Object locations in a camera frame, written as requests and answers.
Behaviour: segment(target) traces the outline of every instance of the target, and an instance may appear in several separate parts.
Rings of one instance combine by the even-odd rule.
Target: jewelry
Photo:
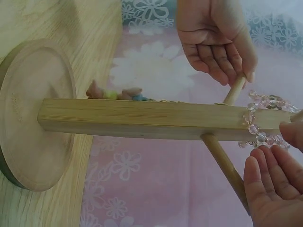
[[[254,124],[256,119],[254,113],[258,109],[266,108],[266,109],[277,109],[277,110],[285,110],[291,113],[298,113],[300,109],[293,106],[289,101],[283,100],[281,97],[270,95],[258,95],[254,90],[249,92],[249,97],[252,99],[253,103],[249,103],[247,105],[247,113],[244,114],[243,118],[245,124],[248,127],[250,134],[256,136],[255,141],[241,141],[239,142],[240,148],[245,148],[248,145],[253,147],[259,147],[261,145],[265,145],[267,147],[271,147],[273,145],[279,145],[284,149],[289,149],[290,145],[283,139],[281,135],[266,135],[265,132],[260,131],[259,127]]]

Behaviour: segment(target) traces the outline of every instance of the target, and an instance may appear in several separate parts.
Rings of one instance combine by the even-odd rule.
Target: wooden disc
[[[1,171],[21,188],[50,189],[69,164],[74,135],[44,131],[37,115],[44,98],[76,98],[68,58],[50,40],[21,44],[0,65],[0,86]]]

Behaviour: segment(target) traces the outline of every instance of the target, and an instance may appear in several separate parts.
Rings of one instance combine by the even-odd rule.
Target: finger
[[[303,152],[303,122],[283,122],[280,131],[286,142]]]
[[[222,71],[227,75],[228,83],[230,84],[230,82],[234,82],[236,80],[237,73],[228,60],[225,45],[212,45],[211,49],[214,59],[217,61]]]
[[[253,156],[258,161],[260,172],[261,172],[262,183],[264,185],[267,195],[271,198],[271,200],[280,200],[281,197],[279,197],[276,194],[274,184],[271,180],[263,151],[258,148],[253,149],[250,156]]]
[[[281,166],[290,184],[295,187],[300,194],[303,194],[303,167],[287,151],[280,146],[272,147],[279,166]]]
[[[201,61],[203,61],[209,68],[209,74],[218,81],[221,85],[228,84],[228,77],[219,67],[218,63],[214,59],[213,52],[210,46],[198,44],[198,53]]]
[[[226,54],[227,54],[228,60],[232,64],[236,73],[241,73],[242,72],[242,58],[240,57],[235,45],[233,43],[226,44],[225,49],[226,49]]]
[[[271,176],[271,180],[273,181],[276,193],[283,200],[292,200],[298,197],[300,195],[299,191],[289,183],[272,151],[270,149],[266,149],[266,147],[260,147],[260,149],[265,155],[268,171]]]
[[[220,31],[234,43],[235,48],[242,58],[243,72],[248,82],[252,83],[258,58],[248,27],[245,23],[242,5],[239,1],[236,1],[235,4],[230,4],[229,1],[223,1],[219,10],[213,13],[213,19]]]
[[[261,180],[258,162],[254,157],[248,157],[246,159],[244,169],[244,187],[252,215],[264,207],[268,202],[271,202]]]
[[[197,71],[209,73],[208,66],[201,61],[201,58],[198,53],[198,49],[196,45],[183,44],[184,54],[189,62],[189,64]]]
[[[258,63],[258,57],[246,25],[243,26],[232,41],[242,58],[242,69],[247,77],[247,81],[252,83],[255,77],[254,72]]]

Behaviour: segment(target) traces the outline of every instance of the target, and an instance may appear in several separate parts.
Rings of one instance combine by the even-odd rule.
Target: lace curtain
[[[129,33],[161,34],[164,28],[175,26],[176,0],[122,0],[123,24]],[[303,56],[303,37],[291,18],[244,8],[250,35],[256,45]]]

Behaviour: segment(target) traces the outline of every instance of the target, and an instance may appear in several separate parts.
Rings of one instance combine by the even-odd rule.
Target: wooden stand
[[[73,134],[45,131],[37,116],[45,98],[76,98],[68,58],[41,39],[16,47],[0,66],[0,168],[32,191],[54,186],[71,156]]]
[[[49,40],[17,47],[0,66],[0,167],[19,187],[54,186],[71,156],[74,134],[200,140],[249,213],[243,180],[219,140],[250,140],[244,107],[232,105],[246,79],[239,77],[223,105],[75,99],[71,66]],[[258,111],[257,125],[279,133],[292,115]]]

